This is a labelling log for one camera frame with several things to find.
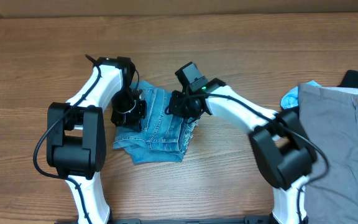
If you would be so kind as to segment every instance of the folded jeans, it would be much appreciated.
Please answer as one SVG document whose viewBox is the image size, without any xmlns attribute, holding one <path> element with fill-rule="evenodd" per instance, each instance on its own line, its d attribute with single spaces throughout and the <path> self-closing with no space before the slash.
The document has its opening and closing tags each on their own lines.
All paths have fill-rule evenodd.
<svg viewBox="0 0 358 224">
<path fill-rule="evenodd" d="M 140 97 L 147 102 L 142 131 L 117 127 L 113 149 L 124 148 L 135 164 L 143 162 L 181 162 L 197 124 L 188 124 L 182 117 L 166 115 L 171 92 L 156 88 L 146 81 L 139 83 Z"/>
</svg>

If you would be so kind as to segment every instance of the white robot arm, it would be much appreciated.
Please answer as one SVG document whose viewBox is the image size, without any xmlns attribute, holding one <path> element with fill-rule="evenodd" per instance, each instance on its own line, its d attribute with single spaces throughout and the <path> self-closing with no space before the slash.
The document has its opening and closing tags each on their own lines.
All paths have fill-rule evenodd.
<svg viewBox="0 0 358 224">
<path fill-rule="evenodd" d="M 86 99 L 78 105 L 78 109 L 75 110 L 76 116 L 70 118 L 71 120 L 69 121 L 62 122 L 60 127 L 48 136 L 48 164 L 57 168 L 59 176 L 71 178 L 80 185 L 83 199 L 81 199 L 79 190 L 75 185 L 67 181 L 78 209 L 79 218 L 77 223 L 79 224 L 89 223 L 84 214 L 83 204 L 86 207 L 88 218 L 92 224 L 112 222 L 111 211 L 104 199 L 99 173 L 106 155 L 102 113 L 109 101 L 112 101 L 113 107 L 116 105 L 114 108 L 116 113 L 113 114 L 113 117 L 120 116 L 115 119 L 112 117 L 112 121 L 116 125 L 133 126 L 133 123 L 129 124 L 126 121 L 130 121 L 131 118 L 135 121 L 140 120 L 145 113 L 145 102 L 140 102 L 129 88 L 134 76 L 134 65 L 130 59 L 99 58 L 98 62 L 101 78 Z M 183 92 L 193 96 L 203 95 L 200 93 L 230 96 L 269 119 L 276 119 L 276 111 L 253 104 L 239 96 L 231 87 L 220 80 L 206 81 L 204 77 L 201 77 L 198 70 L 194 74 L 195 70 L 196 66 L 189 63 L 175 73 L 183 85 Z M 97 66 L 95 66 L 93 74 L 85 86 L 74 97 L 70 98 L 66 104 L 52 103 L 48 110 L 48 126 L 55 122 L 56 118 L 67 108 L 78 102 L 90 86 L 95 83 L 98 75 L 99 71 Z M 274 141 L 280 138 L 280 133 L 275 133 L 274 129 L 269 129 L 268 121 L 260 118 L 234 100 L 217 96 L 201 96 L 199 99 L 207 113 L 228 120 L 250 136 L 258 168 L 267 182 L 273 186 L 274 208 L 270 218 L 273 218 L 275 223 L 279 224 L 299 223 L 296 196 L 298 188 L 308 181 L 307 175 L 302 174 L 310 173 L 308 169 L 311 168 L 311 163 L 315 161 L 313 157 L 315 154 L 311 155 L 312 158 L 307 157 L 306 153 L 309 151 L 306 149 L 301 149 L 303 150 L 302 153 L 300 153 L 300 150 L 287 151 L 285 155 L 280 153 L 277 148 L 275 148 L 277 151 L 269 152 L 267 149 L 270 150 L 269 147 L 273 147 L 271 143 L 274 145 Z M 138 111 L 141 112 L 141 116 L 134 117 L 134 114 L 139 114 Z M 292 120 L 287 115 L 281 119 L 288 121 L 285 125 L 293 125 L 291 124 Z M 77 139 L 64 135 L 64 129 L 73 128 L 82 129 L 83 138 Z M 270 138 L 269 141 L 262 139 L 266 136 Z M 310 164 L 306 167 L 300 165 L 300 163 L 305 163 L 305 161 Z M 293 172 L 291 169 L 306 170 Z M 300 197 L 302 220 L 306 218 L 303 200 L 304 192 L 301 193 Z"/>
</svg>

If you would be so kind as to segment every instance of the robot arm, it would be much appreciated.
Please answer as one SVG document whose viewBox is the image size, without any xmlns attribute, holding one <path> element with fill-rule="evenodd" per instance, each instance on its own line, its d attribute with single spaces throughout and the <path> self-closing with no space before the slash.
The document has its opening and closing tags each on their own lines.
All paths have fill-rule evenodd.
<svg viewBox="0 0 358 224">
<path fill-rule="evenodd" d="M 229 86 L 220 86 L 219 88 L 213 90 L 212 94 L 226 95 L 232 96 L 238 100 L 241 100 L 251 108 L 255 109 L 259 113 L 262 113 L 266 117 L 270 119 L 275 119 L 275 114 L 277 114 L 274 110 L 269 110 L 263 108 L 261 106 L 255 105 L 249 100 L 239 96 L 237 93 L 233 91 L 233 89 Z M 217 117 L 225 119 L 226 121 L 232 123 L 237 126 L 243 133 L 251 134 L 256 127 L 261 127 L 267 125 L 269 122 L 256 116 L 247 108 L 241 106 L 239 103 L 236 103 L 232 100 L 209 96 L 206 100 L 206 106 L 209 109 L 209 112 Z M 279 140 L 281 137 L 279 135 L 272 136 L 272 140 Z M 261 173 L 266 172 L 261 169 L 265 169 L 264 165 L 258 165 Z M 271 214 L 271 218 L 279 224 L 298 224 L 299 218 L 296 213 L 296 197 L 298 194 L 298 189 L 301 184 L 304 184 L 308 181 L 307 176 L 300 176 L 296 181 L 294 181 L 291 186 L 287 189 L 283 189 L 281 187 L 273 187 L 273 197 L 274 197 L 274 208 Z M 305 188 L 300 195 L 300 212 L 302 220 L 306 218 L 306 211 L 304 208 L 304 198 L 305 198 Z"/>
<path fill-rule="evenodd" d="M 174 93 L 170 102 L 170 112 L 182 116 L 198 117 L 197 111 L 205 111 L 210 115 L 220 117 L 237 126 L 243 133 L 249 135 L 252 150 L 260 173 L 273 187 L 274 208 L 270 219 L 273 223 L 298 224 L 297 209 L 298 189 L 308 181 L 311 165 L 316 161 L 316 152 L 304 142 L 276 127 L 283 125 L 288 129 L 306 137 L 298 116 L 291 111 L 278 113 L 255 105 L 239 96 L 224 82 L 214 79 L 210 82 L 201 76 L 193 63 L 188 63 L 175 73 L 183 86 L 182 93 Z M 181 111 L 176 100 L 187 100 Z M 257 116 L 248 110 L 243 103 L 264 115 L 270 121 Z M 281 148 L 275 141 L 287 137 L 288 142 Z M 300 213 L 304 223 L 307 222 L 304 209 L 304 189 L 300 194 Z"/>
<path fill-rule="evenodd" d="M 88 224 L 85 206 L 93 224 L 105 224 L 111 219 L 100 179 L 100 170 L 106 157 L 106 139 L 103 112 L 112 101 L 119 113 L 112 119 L 116 126 L 136 127 L 145 114 L 145 102 L 129 88 L 135 65 L 129 58 L 99 58 L 93 73 L 84 87 L 66 103 L 52 103 L 48 109 L 48 128 L 62 117 L 65 111 L 72 113 L 53 128 L 47 138 L 47 162 L 56 167 L 58 175 L 70 186 L 78 209 L 78 224 Z M 72 108 L 90 90 L 77 107 Z M 65 131 L 83 130 L 82 137 L 68 136 Z"/>
<path fill-rule="evenodd" d="M 140 100 L 139 94 L 133 93 L 129 88 L 135 72 L 135 66 L 129 58 L 99 58 L 97 63 L 101 71 L 101 78 L 97 84 L 84 101 L 72 108 L 71 116 L 61 120 L 47 137 L 48 164 L 56 167 L 60 177 L 70 178 L 80 185 L 83 200 L 75 185 L 67 181 L 78 209 L 77 223 L 79 224 L 89 223 L 85 217 L 83 204 L 93 224 L 106 224 L 112 221 L 111 211 L 104 199 L 99 173 L 106 157 L 103 112 L 109 101 L 112 101 L 113 106 L 111 121 L 116 126 L 127 126 L 136 131 L 141 130 L 140 119 L 144 118 L 146 108 L 145 101 Z M 91 78 L 74 97 L 66 103 L 50 105 L 48 127 L 51 127 L 89 90 L 98 74 L 98 69 L 94 67 Z M 235 98 L 264 116 L 274 119 L 280 125 L 306 136 L 298 117 L 292 113 L 277 113 L 257 106 L 239 96 L 221 80 L 214 79 L 208 82 L 193 63 L 185 65 L 175 74 L 183 85 L 183 90 L 180 94 L 173 92 L 170 110 L 173 109 L 173 102 L 185 95 L 183 93 L 203 95 L 193 98 L 195 103 L 190 104 L 190 107 L 186 107 L 186 111 L 182 111 L 179 115 L 185 116 L 189 112 L 196 114 L 195 112 L 202 110 L 228 120 L 248 134 L 259 171 L 273 187 L 275 204 L 271 217 L 271 220 L 274 220 L 272 223 L 298 223 L 296 194 L 299 186 L 308 180 L 307 175 L 311 172 L 311 164 L 316 160 L 316 153 L 293 136 L 278 131 L 269 121 L 253 114 L 238 102 L 216 95 Z M 65 135 L 65 131 L 74 128 L 83 130 L 82 138 Z M 285 149 L 279 149 L 274 144 L 274 141 L 281 137 L 288 137 L 290 141 Z M 304 193 L 301 193 L 300 211 L 302 220 L 305 220 L 303 199 Z"/>
</svg>

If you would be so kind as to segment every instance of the black wire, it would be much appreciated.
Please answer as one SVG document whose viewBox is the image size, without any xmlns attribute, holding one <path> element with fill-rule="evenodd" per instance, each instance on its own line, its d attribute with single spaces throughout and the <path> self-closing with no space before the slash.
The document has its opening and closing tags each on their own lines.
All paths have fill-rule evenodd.
<svg viewBox="0 0 358 224">
<path fill-rule="evenodd" d="M 135 88 L 134 88 L 134 90 L 133 91 L 135 91 L 135 90 L 137 90 L 137 87 L 139 87 L 139 72 L 137 71 L 137 70 L 135 70 L 135 72 L 136 72 L 136 74 L 137 74 L 137 83 L 136 83 L 136 86 L 135 86 Z"/>
<path fill-rule="evenodd" d="M 220 98 L 225 98 L 225 99 L 228 99 L 228 100 L 235 101 L 236 103 L 240 104 L 241 106 L 247 108 L 249 111 L 251 111 L 253 114 L 257 115 L 258 117 L 260 117 L 260 118 L 262 118 L 262 119 L 274 124 L 276 126 L 276 128 L 281 128 L 282 130 L 286 131 L 287 133 L 292 134 L 292 135 L 300 138 L 302 141 L 307 143 L 309 146 L 313 147 L 321 155 L 321 157 L 324 159 L 324 163 L 326 165 L 325 171 L 322 174 L 320 174 L 320 175 L 318 175 L 316 177 L 313 177 L 309 181 L 305 182 L 304 184 L 302 184 L 300 186 L 300 188 L 298 188 L 298 195 L 296 197 L 296 209 L 297 209 L 297 213 L 298 213 L 298 217 L 299 217 L 299 223 L 302 223 L 302 216 L 301 216 L 301 212 L 300 212 L 300 194 L 303 191 L 302 188 L 304 186 L 306 186 L 306 185 L 308 185 L 310 183 L 313 183 L 313 182 L 315 182 L 317 180 L 320 180 L 320 179 L 322 179 L 322 178 L 324 178 L 324 177 L 326 177 L 328 175 L 330 165 L 329 165 L 329 161 L 328 161 L 328 158 L 325 155 L 325 153 L 318 146 L 316 146 L 314 143 L 312 143 L 311 141 L 307 140 L 306 138 L 304 138 L 300 134 L 292 131 L 291 129 L 288 129 L 287 127 L 285 127 L 285 126 L 283 126 L 281 124 L 278 124 L 276 121 L 266 117 L 265 115 L 263 115 L 262 113 L 256 111 L 255 109 L 253 109 L 249 105 L 245 104 L 241 100 L 238 100 L 237 98 L 234 98 L 232 96 L 213 94 L 213 93 L 203 93 L 203 94 L 196 94 L 196 95 L 191 95 L 191 96 L 187 95 L 186 97 L 184 97 L 182 99 L 179 99 L 176 103 L 180 103 L 181 101 L 183 101 L 182 103 L 184 103 L 185 101 L 187 101 L 189 99 L 192 99 L 192 98 L 207 98 L 209 96 L 220 97 Z"/>
<path fill-rule="evenodd" d="M 45 171 L 43 171 L 39 165 L 38 165 L 38 162 L 37 162 L 37 156 L 38 156 L 38 151 L 39 149 L 41 148 L 41 145 L 43 143 L 43 141 L 47 138 L 47 136 L 49 135 L 49 133 L 54 129 L 54 127 L 61 121 L 63 121 L 66 116 L 71 113 L 73 111 L 73 109 L 75 109 L 82 101 L 84 101 L 86 99 L 86 97 L 89 95 L 89 93 L 93 90 L 93 88 L 96 86 L 96 84 L 98 84 L 98 81 L 100 80 L 101 78 L 101 70 L 99 68 L 99 65 L 97 64 L 97 61 L 95 59 L 93 59 L 91 56 L 89 55 L 85 55 L 85 57 L 87 59 L 89 59 L 93 65 L 98 69 L 98 76 L 96 77 L 96 80 L 94 81 L 94 83 L 91 85 L 91 87 L 82 95 L 82 97 L 72 106 L 70 107 L 70 109 L 68 109 L 67 111 L 65 111 L 63 113 L 63 115 L 57 119 L 52 125 L 51 127 L 49 127 L 46 132 L 44 132 L 44 134 L 41 136 L 40 140 L 38 141 L 35 149 L 34 149 L 34 155 L 33 155 L 33 158 L 32 158 L 32 161 L 34 163 L 34 167 L 35 169 L 42 175 L 46 176 L 46 177 L 51 177 L 51 178 L 55 178 L 55 179 L 62 179 L 62 180 L 68 180 L 70 181 L 71 183 L 73 183 L 75 185 L 75 189 L 77 189 L 78 191 L 78 194 L 80 195 L 80 200 L 81 200 L 81 206 L 82 206 L 82 209 L 84 211 L 84 214 L 85 214 L 85 218 L 87 219 L 88 223 L 89 224 L 92 224 L 91 222 L 91 219 L 90 219 L 90 216 L 88 214 L 88 212 L 86 211 L 86 207 L 85 207 L 85 200 L 84 200 L 84 196 L 82 194 L 82 191 L 81 191 L 81 187 L 80 185 L 77 183 L 77 181 L 75 181 L 74 179 L 71 179 L 69 177 L 67 178 L 63 178 L 63 177 L 60 177 L 59 175 L 55 175 L 55 174 L 49 174 Z"/>
</svg>

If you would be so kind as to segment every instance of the jeans pocket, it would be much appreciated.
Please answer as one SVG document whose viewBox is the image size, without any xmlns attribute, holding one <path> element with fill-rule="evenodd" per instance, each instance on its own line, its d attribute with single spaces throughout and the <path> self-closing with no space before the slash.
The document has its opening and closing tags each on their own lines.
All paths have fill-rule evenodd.
<svg viewBox="0 0 358 224">
<path fill-rule="evenodd" d="M 166 130 L 166 139 L 174 139 L 176 141 L 179 141 L 180 138 L 180 132 L 183 126 L 183 118 L 179 116 L 169 115 L 171 116 L 171 121 L 169 128 Z"/>
<path fill-rule="evenodd" d="M 140 97 L 142 98 L 142 100 L 145 100 L 147 103 L 146 117 L 145 119 L 141 119 L 140 123 L 142 124 L 142 130 L 147 131 L 150 125 L 150 120 L 152 119 L 151 115 L 153 112 L 155 99 L 157 97 L 157 89 L 156 88 L 139 88 L 139 89 L 142 90 L 142 94 Z"/>
</svg>

